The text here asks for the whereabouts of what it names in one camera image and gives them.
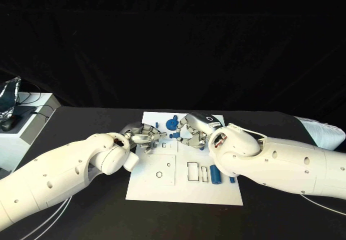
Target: blue object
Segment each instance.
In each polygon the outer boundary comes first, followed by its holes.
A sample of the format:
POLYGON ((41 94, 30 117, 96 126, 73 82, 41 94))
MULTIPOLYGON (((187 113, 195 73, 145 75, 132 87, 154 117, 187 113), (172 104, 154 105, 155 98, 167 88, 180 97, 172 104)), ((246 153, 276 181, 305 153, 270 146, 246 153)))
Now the blue object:
POLYGON ((174 138, 174 139, 180 138, 180 132, 174 132, 172 134, 169 134, 169 135, 168 135, 168 138, 169 138, 169 139, 171 139, 171 138, 174 138))
POLYGON ((221 183, 220 170, 216 168, 214 165, 210 166, 210 183, 211 184, 221 183))
POLYGON ((177 130, 177 125, 178 125, 178 116, 174 115, 172 118, 165 122, 165 128, 169 131, 175 131, 177 130))

